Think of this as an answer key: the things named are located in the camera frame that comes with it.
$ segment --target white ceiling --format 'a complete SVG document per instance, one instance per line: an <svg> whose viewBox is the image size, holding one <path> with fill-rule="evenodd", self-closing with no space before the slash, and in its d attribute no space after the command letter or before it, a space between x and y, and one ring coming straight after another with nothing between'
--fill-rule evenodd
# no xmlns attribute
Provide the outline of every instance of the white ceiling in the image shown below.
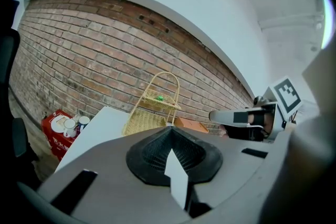
<svg viewBox="0 0 336 224"><path fill-rule="evenodd" d="M274 79L300 76L318 54L323 36L323 0L249 0L272 58Z"/></svg>

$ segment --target cup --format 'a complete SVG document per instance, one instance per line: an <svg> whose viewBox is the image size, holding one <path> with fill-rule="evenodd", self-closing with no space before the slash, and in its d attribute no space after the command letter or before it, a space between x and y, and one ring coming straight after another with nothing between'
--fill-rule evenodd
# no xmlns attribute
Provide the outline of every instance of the cup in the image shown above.
<svg viewBox="0 0 336 224"><path fill-rule="evenodd" d="M83 131L83 129L86 127L86 125L89 124L89 122L90 122L89 117L82 116L82 117L79 118L78 126L79 126L80 133Z"/></svg>
<svg viewBox="0 0 336 224"><path fill-rule="evenodd" d="M64 133L65 137L75 137L76 136L76 122L72 119L67 119L64 121Z"/></svg>

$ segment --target white table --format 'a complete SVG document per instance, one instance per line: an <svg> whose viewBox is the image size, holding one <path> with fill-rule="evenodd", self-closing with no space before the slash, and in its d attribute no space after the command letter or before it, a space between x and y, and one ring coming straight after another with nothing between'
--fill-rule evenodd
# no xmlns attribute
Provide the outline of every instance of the white table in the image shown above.
<svg viewBox="0 0 336 224"><path fill-rule="evenodd" d="M126 112L104 106L78 135L57 166L56 172L90 148L120 138L128 117L129 114Z"/></svg>

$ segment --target wicker basket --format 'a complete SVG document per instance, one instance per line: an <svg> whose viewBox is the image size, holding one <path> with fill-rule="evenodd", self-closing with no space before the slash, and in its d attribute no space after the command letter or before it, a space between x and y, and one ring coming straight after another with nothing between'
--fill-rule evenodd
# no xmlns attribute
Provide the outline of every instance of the wicker basket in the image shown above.
<svg viewBox="0 0 336 224"><path fill-rule="evenodd" d="M171 75L176 80L177 86L176 86L176 92L175 92L174 98L172 98L171 96L167 94L162 94L152 89L149 89L154 79L157 76L162 75L162 74ZM146 130L150 130L150 129L154 129L158 127L164 127L166 126L167 121L172 111L174 112L172 125L174 125L176 110L181 109L181 107L177 104L177 100L179 98L179 95L178 95L179 92L180 92L180 83L174 74L170 72L160 72L156 74L152 78L151 82L148 84L147 88L142 93L141 97L139 98L138 102L134 106L133 110L131 111L130 117L127 120L127 123L125 124L122 130L122 135L126 136L126 135L139 133L142 131L146 131ZM155 99L160 95L164 98L163 101L159 101ZM167 118L165 119L165 117L163 116L156 115L146 110L139 109L138 106L141 100L143 100L146 103L150 103L151 105L157 108L169 110L169 114Z"/></svg>

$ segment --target brick wall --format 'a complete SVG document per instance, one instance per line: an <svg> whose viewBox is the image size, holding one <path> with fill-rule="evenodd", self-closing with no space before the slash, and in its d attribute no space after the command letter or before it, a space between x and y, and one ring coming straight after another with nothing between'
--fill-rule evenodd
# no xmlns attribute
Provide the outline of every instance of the brick wall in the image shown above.
<svg viewBox="0 0 336 224"><path fill-rule="evenodd" d="M208 120L216 109L251 106L230 70L165 17L124 0L32 0L19 25L11 87L38 122L63 109L94 116L104 105L131 111L152 76L178 76L179 116ZM169 77L154 89L172 93Z"/></svg>

